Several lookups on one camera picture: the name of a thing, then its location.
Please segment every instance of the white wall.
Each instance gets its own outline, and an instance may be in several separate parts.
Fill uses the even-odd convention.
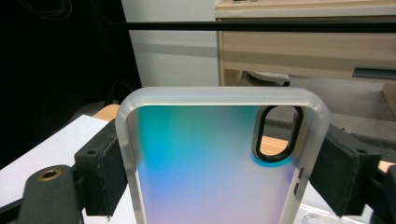
[[[122,0],[127,21],[215,21],[223,0]],[[217,32],[130,31],[142,86],[218,86]]]

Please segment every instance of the white table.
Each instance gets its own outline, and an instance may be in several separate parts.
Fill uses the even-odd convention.
[[[2,169],[0,171],[0,207],[17,201],[22,197],[25,181],[33,173],[53,165],[65,164],[72,166],[75,163],[74,154],[104,128],[106,124],[107,121],[105,120],[83,115]],[[304,216],[308,214],[332,216],[330,207],[311,185],[307,187],[303,204],[307,206],[300,209],[295,219],[295,224],[302,223]],[[311,206],[311,210],[308,212],[306,208],[309,206]],[[372,210],[366,207],[362,217],[353,217],[354,221],[356,221],[354,223],[368,223],[371,213]],[[111,219],[107,219],[107,217],[87,217],[84,211],[83,217],[87,224],[135,224],[134,209],[129,189],[125,190]]]

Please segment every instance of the cabinet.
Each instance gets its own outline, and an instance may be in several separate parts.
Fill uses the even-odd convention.
[[[218,21],[389,21],[394,0],[227,0]],[[219,32],[220,84],[243,70],[383,82],[396,114],[396,79],[354,77],[357,67],[396,69],[396,34]]]

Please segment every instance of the drawer handle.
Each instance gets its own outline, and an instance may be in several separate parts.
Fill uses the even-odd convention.
[[[383,78],[396,80],[396,68],[358,66],[353,77]]]

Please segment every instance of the black curtain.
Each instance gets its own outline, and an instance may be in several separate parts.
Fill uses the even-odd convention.
[[[23,3],[50,11],[63,0],[2,0],[0,169],[62,129],[86,104],[122,101],[141,87],[120,1],[72,0],[61,20],[40,18]]]

